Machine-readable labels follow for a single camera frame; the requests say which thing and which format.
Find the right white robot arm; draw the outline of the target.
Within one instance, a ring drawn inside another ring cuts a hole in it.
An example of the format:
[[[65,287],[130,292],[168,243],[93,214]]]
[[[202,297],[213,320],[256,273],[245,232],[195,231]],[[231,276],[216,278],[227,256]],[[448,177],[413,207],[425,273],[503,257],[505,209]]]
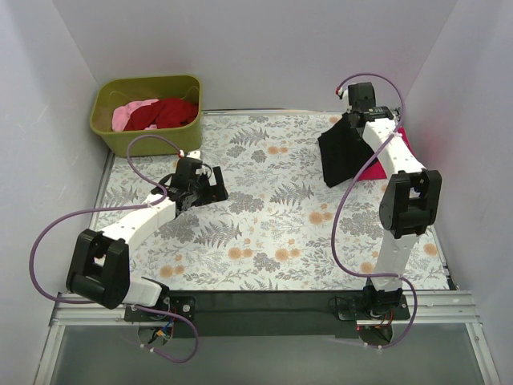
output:
[[[379,161],[388,180],[378,210],[384,229],[378,260],[344,313],[351,318],[391,316],[406,305],[406,265],[414,245],[434,223],[442,177],[416,159],[390,109],[377,105],[372,83],[338,87],[337,95],[345,105],[351,137],[370,147],[372,160]]]

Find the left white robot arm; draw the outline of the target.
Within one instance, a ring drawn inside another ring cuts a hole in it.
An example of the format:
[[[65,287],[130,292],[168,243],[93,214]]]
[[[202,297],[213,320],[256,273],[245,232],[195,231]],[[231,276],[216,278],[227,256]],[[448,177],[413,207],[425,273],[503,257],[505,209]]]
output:
[[[179,159],[176,170],[155,185],[139,208],[99,231],[79,234],[66,288],[107,309],[156,306],[164,286],[131,274],[130,252],[188,209],[227,199],[221,167],[195,156]]]

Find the black t shirt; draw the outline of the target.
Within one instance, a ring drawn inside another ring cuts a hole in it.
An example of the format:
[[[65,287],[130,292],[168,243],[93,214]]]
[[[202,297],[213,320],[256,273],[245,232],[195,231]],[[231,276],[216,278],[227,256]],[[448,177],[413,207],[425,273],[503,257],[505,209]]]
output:
[[[317,141],[321,152],[323,180],[329,188],[353,179],[374,154],[373,149],[351,125],[348,113],[344,113]]]

